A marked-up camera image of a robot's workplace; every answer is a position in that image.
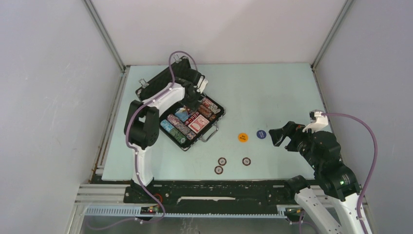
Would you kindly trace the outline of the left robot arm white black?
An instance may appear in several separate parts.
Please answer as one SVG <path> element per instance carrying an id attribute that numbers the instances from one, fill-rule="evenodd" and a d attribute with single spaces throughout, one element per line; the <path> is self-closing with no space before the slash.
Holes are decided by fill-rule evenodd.
<path id="1" fill-rule="evenodd" d="M 142 203 L 148 203 L 154 197 L 153 188 L 148 186 L 153 180 L 150 155 L 159 137 L 161 115 L 178 102 L 196 110 L 209 83 L 197 70 L 191 69 L 189 74 L 192 78 L 189 80 L 176 76 L 172 69 L 169 69 L 169 73 L 171 78 L 164 88 L 143 101 L 134 100 L 128 110 L 125 142 L 133 153 L 132 180 L 140 185 L 135 191 L 135 197 Z"/>

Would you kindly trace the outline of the orange big blind button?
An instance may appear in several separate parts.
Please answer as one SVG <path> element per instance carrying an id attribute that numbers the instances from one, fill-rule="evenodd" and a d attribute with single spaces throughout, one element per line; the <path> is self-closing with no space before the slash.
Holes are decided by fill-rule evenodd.
<path id="1" fill-rule="evenodd" d="M 238 140 L 239 140 L 240 142 L 242 142 L 242 143 L 247 142 L 248 139 L 249 139 L 249 137 L 248 137 L 248 134 L 246 134 L 246 133 L 240 133 L 240 134 L 238 135 Z"/>

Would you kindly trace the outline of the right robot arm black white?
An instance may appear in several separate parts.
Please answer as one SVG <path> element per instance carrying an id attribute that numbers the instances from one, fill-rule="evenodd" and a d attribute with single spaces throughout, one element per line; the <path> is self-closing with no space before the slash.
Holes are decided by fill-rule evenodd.
<path id="1" fill-rule="evenodd" d="M 299 153 L 311 166 L 316 182 L 335 208 L 338 219 L 321 204 L 301 175 L 285 182 L 283 197 L 290 204 L 300 205 L 321 234 L 370 234 L 372 230 L 365 212 L 357 204 L 362 189 L 353 171 L 340 160 L 341 146 L 335 135 L 324 131 L 327 125 L 326 119 L 313 120 L 306 126 L 289 121 L 268 133 L 276 147 L 290 138 L 286 150 Z"/>

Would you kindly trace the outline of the blue small blind button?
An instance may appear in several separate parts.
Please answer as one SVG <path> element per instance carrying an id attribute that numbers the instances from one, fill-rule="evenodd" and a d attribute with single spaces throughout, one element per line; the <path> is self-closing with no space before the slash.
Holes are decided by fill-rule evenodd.
<path id="1" fill-rule="evenodd" d="M 257 136 L 257 138 L 259 138 L 259 139 L 265 139 L 266 136 L 267 136 L 267 133 L 266 133 L 266 131 L 264 131 L 264 130 L 258 130 L 258 131 L 256 132 L 256 136 Z"/>

